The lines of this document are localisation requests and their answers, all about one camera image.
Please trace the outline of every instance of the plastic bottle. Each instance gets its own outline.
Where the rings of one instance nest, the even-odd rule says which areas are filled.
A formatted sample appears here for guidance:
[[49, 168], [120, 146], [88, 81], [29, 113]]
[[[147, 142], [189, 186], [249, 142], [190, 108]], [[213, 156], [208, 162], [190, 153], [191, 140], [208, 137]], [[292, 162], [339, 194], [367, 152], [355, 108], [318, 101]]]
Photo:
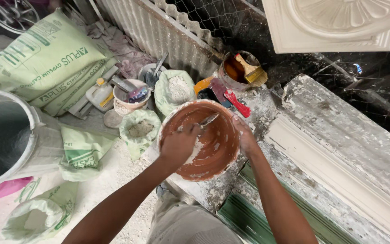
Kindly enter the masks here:
[[114, 104], [114, 94], [112, 86], [105, 82], [103, 78], [99, 78], [96, 84], [85, 93], [87, 99], [102, 113], [110, 110]]

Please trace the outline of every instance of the red handle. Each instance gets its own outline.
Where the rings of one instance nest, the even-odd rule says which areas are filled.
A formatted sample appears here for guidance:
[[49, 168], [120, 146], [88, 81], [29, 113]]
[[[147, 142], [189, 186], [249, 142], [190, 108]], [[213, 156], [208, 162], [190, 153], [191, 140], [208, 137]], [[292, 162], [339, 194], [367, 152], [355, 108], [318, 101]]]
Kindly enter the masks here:
[[240, 111], [240, 113], [243, 115], [243, 117], [247, 118], [249, 115], [251, 115], [251, 109], [239, 101], [237, 101], [236, 95], [234, 94], [233, 90], [228, 89], [225, 91], [224, 96], [230, 100], [230, 102], [236, 106], [236, 108]]

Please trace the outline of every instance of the pants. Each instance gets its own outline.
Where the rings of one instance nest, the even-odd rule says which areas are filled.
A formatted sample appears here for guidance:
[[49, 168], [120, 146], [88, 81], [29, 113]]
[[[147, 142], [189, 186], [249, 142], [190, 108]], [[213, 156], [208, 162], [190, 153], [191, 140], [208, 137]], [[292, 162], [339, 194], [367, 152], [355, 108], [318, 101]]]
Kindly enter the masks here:
[[243, 244], [201, 206], [181, 202], [165, 191], [154, 207], [148, 244]]

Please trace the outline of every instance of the person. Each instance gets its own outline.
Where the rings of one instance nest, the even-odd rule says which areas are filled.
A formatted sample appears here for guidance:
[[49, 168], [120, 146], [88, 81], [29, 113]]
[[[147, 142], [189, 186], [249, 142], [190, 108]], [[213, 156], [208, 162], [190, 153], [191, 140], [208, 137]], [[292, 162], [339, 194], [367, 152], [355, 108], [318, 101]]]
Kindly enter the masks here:
[[[248, 125], [237, 115], [233, 124], [241, 131], [240, 147], [255, 175], [267, 221], [278, 244], [318, 243], [310, 225], [279, 183]], [[174, 173], [192, 154], [201, 132], [186, 126], [164, 139], [159, 158], [126, 185], [89, 212], [67, 235], [63, 244], [110, 243], [143, 200]], [[241, 244], [240, 238], [201, 206], [187, 205], [162, 190], [155, 206], [149, 244]]]

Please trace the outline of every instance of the yellow paint brush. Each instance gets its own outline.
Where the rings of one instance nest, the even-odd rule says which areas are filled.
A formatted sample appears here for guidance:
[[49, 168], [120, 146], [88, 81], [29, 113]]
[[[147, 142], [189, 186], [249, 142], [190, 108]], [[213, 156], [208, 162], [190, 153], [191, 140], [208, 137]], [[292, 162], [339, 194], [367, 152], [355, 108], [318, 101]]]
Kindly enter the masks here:
[[248, 64], [240, 53], [236, 54], [234, 58], [243, 66], [245, 69], [245, 79], [248, 81], [250, 86], [261, 86], [267, 81], [267, 73], [261, 68], [261, 66], [252, 66]]

